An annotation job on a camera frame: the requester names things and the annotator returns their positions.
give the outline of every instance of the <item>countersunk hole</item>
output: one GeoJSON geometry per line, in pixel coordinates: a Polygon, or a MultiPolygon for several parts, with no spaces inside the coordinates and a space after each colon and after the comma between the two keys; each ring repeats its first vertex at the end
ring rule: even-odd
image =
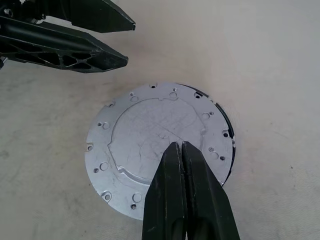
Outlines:
{"type": "Polygon", "coordinates": [[[141,193],[137,192],[137,193],[133,194],[132,200],[133,200],[135,203],[140,203],[141,200],[142,200],[142,195],[141,195],[141,193]]]}
{"type": "Polygon", "coordinates": [[[133,96],[133,97],[131,97],[131,99],[130,99],[130,101],[131,102],[137,102],[139,100],[139,98],[137,97],[137,96],[133,96]]]}
{"type": "Polygon", "coordinates": [[[216,153],[215,151],[211,152],[210,156],[213,160],[218,159],[219,157],[218,153],[216,153]]]}
{"type": "Polygon", "coordinates": [[[104,130],[110,128],[110,123],[108,123],[108,122],[106,121],[106,122],[102,125],[102,128],[103,128],[104,130]]]}
{"type": "Polygon", "coordinates": [[[103,163],[100,164],[100,170],[101,170],[101,171],[107,170],[108,167],[109,167],[109,165],[108,165],[108,163],[106,163],[106,162],[103,162],[103,163]]]}
{"type": "Polygon", "coordinates": [[[202,118],[205,119],[205,120],[209,119],[210,118],[209,113],[207,113],[207,112],[203,113],[202,114],[202,118]]]}
{"type": "Polygon", "coordinates": [[[178,95],[173,91],[169,94],[169,96],[170,96],[170,98],[175,99],[175,98],[177,98],[178,95]]]}

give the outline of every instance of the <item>gray surface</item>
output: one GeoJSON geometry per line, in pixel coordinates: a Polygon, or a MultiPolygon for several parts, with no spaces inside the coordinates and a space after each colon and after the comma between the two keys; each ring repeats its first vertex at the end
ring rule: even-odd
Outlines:
{"type": "Polygon", "coordinates": [[[320,235],[320,3],[119,1],[136,31],[96,34],[127,67],[0,71],[0,238],[138,240],[142,222],[89,186],[85,140],[111,98],[149,82],[210,93],[236,133],[224,185],[243,240],[320,235]]]}
{"type": "Polygon", "coordinates": [[[217,180],[225,183],[234,154],[228,130],[216,105],[196,90],[171,82],[145,84],[115,98],[94,118],[86,139],[86,170],[109,206],[143,220],[147,191],[172,142],[190,142],[201,150],[217,180]]]}

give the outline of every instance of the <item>black mechanical claw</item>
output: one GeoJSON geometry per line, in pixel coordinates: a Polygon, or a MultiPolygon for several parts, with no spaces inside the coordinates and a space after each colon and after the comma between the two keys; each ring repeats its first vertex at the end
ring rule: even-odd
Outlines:
{"type": "Polygon", "coordinates": [[[80,73],[106,72],[127,65],[128,57],[88,33],[47,22],[35,24],[46,16],[100,33],[136,27],[110,0],[0,0],[0,59],[80,73]]]}
{"type": "Polygon", "coordinates": [[[228,197],[201,151],[164,152],[145,197],[142,240],[240,240],[228,197]]]}

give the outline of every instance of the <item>white floor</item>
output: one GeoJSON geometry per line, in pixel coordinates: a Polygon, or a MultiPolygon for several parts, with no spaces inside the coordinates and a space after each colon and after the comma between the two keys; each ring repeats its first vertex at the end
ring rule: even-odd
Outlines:
{"type": "Polygon", "coordinates": [[[129,56],[127,67],[80,74],[7,61],[0,71],[0,238],[141,239],[142,222],[90,185],[85,139],[105,102],[178,82],[209,93],[232,121],[224,189],[241,239],[319,239],[320,2],[116,3],[136,31],[93,35],[129,56]]]}

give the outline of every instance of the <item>metal disc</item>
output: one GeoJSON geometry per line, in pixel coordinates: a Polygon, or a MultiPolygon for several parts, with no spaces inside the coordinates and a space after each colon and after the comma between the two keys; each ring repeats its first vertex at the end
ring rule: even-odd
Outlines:
{"type": "Polygon", "coordinates": [[[161,157],[172,142],[202,151],[223,185],[235,153],[232,127],[221,107],[195,88],[144,85],[102,108],[86,142],[92,186],[115,210],[142,220],[145,197],[161,157]]]}

